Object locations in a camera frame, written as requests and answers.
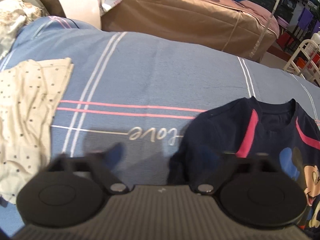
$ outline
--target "cream polka dot fabric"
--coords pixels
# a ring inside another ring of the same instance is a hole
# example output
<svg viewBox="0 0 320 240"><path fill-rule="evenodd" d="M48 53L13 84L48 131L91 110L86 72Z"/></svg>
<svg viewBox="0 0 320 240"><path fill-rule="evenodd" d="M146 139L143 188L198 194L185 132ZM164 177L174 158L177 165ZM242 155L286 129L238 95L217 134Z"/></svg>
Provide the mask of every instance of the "cream polka dot fabric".
<svg viewBox="0 0 320 240"><path fill-rule="evenodd" d="M65 58L27 60L0 73L0 196L13 204L50 161L50 125L72 70Z"/></svg>

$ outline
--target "silver button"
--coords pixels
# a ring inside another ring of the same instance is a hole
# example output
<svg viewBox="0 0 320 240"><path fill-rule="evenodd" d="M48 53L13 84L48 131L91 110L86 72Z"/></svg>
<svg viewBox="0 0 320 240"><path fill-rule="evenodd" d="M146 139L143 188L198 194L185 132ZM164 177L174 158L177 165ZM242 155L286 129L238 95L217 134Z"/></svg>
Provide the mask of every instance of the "silver button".
<svg viewBox="0 0 320 240"><path fill-rule="evenodd" d="M115 184L112 184L110 189L114 192L122 192L126 189L126 185L123 184L123 183L115 183Z"/></svg>
<svg viewBox="0 0 320 240"><path fill-rule="evenodd" d="M210 185L210 184L201 184L198 186L198 190L200 192L206 192L206 193L209 193L209 192L212 192L213 191L213 186Z"/></svg>

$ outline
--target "purple cloth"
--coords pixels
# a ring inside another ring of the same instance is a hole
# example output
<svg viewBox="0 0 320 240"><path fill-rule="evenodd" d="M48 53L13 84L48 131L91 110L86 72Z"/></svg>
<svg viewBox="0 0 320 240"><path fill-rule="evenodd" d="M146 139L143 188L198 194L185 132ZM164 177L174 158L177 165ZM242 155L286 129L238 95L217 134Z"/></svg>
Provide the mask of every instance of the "purple cloth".
<svg viewBox="0 0 320 240"><path fill-rule="evenodd" d="M320 22L319 21L316 22L315 27L313 28L311 35L314 33L317 33L318 31L320 31Z"/></svg>
<svg viewBox="0 0 320 240"><path fill-rule="evenodd" d="M309 12L306 8L303 8L302 13L300 14L298 19L298 26L302 30L305 30L309 26L312 18L313 18L312 13Z"/></svg>

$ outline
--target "ribbed gray surface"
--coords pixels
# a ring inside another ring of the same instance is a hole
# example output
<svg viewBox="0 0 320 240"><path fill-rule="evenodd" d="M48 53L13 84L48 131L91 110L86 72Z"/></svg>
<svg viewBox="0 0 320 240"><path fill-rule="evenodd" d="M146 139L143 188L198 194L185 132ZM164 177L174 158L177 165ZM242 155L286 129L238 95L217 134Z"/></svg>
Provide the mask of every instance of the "ribbed gray surface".
<svg viewBox="0 0 320 240"><path fill-rule="evenodd" d="M136 186L112 197L93 219L71 228L26 226L18 240L307 240L297 227L264 231L228 218L212 197L188 186Z"/></svg>

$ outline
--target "cartoon character print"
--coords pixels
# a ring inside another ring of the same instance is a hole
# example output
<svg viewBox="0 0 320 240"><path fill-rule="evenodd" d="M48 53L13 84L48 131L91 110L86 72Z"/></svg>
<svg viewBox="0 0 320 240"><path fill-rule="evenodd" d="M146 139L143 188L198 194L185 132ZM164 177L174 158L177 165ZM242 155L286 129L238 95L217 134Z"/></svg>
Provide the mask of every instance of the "cartoon character print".
<svg viewBox="0 0 320 240"><path fill-rule="evenodd" d="M295 180L304 190L308 206L312 206L316 196L320 194L320 172L316 165L305 165L302 161L300 150L295 147L293 150L285 148L280 152L279 160L282 170ZM320 202L308 223L309 227L319 227L317 220L320 211Z"/></svg>

